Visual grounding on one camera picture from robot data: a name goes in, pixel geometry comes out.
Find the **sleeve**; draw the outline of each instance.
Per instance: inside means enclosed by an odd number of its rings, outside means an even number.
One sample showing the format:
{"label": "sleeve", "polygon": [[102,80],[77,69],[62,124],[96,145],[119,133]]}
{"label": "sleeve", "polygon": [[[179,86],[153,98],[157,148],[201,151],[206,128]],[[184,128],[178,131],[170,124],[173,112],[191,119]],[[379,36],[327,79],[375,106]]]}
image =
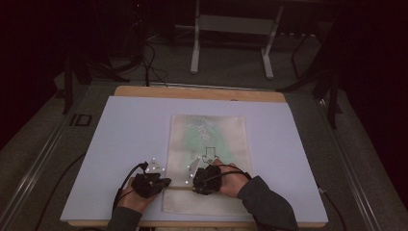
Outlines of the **sleeve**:
{"label": "sleeve", "polygon": [[135,231],[141,213],[125,207],[116,207],[108,223],[108,231]]}
{"label": "sleeve", "polygon": [[246,183],[238,198],[251,214],[259,231],[297,230],[297,222],[291,204],[278,193],[269,189],[267,183],[256,176]]}

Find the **floor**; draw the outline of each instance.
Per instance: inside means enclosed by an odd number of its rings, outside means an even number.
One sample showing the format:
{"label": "floor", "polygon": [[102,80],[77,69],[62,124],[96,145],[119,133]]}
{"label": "floor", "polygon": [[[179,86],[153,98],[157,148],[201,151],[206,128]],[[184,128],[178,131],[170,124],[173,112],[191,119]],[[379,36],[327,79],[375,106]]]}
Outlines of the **floor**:
{"label": "floor", "polygon": [[[274,41],[270,58],[275,78],[267,80],[259,51],[263,38],[203,35],[199,70],[191,75],[192,33],[190,29],[178,29],[178,35],[174,43],[156,34],[148,38],[144,57],[147,63],[153,61],[151,85],[274,90],[296,81],[290,56],[298,38],[280,36]],[[318,50],[319,43],[313,37],[307,38],[296,54],[300,71],[307,68]],[[62,99],[51,98],[1,150],[2,230],[79,229],[61,222],[60,215],[105,102],[121,85],[100,73],[92,75],[89,86],[74,85],[75,103],[69,114],[62,115]],[[129,85],[145,84],[143,65],[120,75],[131,80]],[[61,77],[56,82],[63,88]],[[348,104],[346,93],[341,91],[339,96],[341,113],[336,115],[338,129],[334,130],[325,119],[324,104],[310,93],[313,86],[286,93],[285,97],[312,172],[326,191],[322,200],[329,222],[319,230],[345,230],[341,218],[348,230],[406,230],[407,212]],[[71,123],[74,115],[89,115],[92,121],[89,126],[75,126]]]}

